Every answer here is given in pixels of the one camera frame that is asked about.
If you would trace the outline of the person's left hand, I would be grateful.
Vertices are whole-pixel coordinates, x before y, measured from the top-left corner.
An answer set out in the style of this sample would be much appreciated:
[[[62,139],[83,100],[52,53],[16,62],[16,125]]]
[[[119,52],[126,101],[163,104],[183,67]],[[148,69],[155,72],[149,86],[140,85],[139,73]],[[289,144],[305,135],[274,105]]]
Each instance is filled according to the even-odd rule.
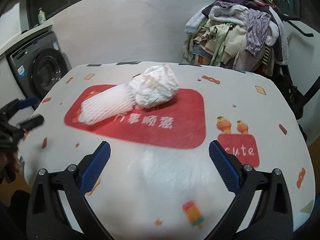
[[[22,165],[17,152],[1,152],[1,183],[15,181],[16,174],[22,172]]]

